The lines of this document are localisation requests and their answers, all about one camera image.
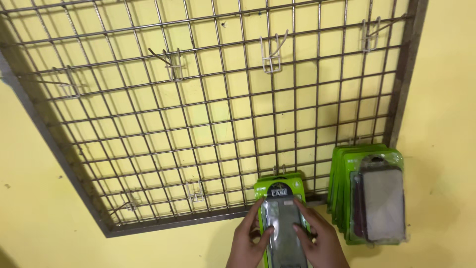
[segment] grid wall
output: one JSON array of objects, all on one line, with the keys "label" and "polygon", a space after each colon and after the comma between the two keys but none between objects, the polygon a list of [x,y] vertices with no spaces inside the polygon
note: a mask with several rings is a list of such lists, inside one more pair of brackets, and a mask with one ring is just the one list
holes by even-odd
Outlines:
[{"label": "grid wall", "polygon": [[[382,142],[395,115],[405,0],[0,2],[3,55],[113,226],[246,207],[275,166],[324,194],[333,148]],[[264,73],[259,37],[268,55],[286,30]],[[179,48],[183,80],[148,48]]]}]

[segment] human hand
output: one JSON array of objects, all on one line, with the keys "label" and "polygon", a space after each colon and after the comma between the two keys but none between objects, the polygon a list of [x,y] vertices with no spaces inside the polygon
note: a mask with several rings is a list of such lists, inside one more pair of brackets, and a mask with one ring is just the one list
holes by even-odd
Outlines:
[{"label": "human hand", "polygon": [[263,258],[263,253],[269,243],[269,237],[274,232],[274,227],[269,227],[261,235],[259,242],[257,244],[253,243],[253,239],[260,236],[259,229],[256,230],[259,227],[257,214],[263,200],[264,198],[261,198],[256,201],[235,229],[227,268],[256,268],[261,258]]},{"label": "human hand", "polygon": [[304,254],[314,268],[349,268],[346,257],[340,247],[336,230],[316,210],[305,207],[294,199],[301,214],[311,226],[311,234],[316,235],[313,243],[301,226],[294,225]]}]

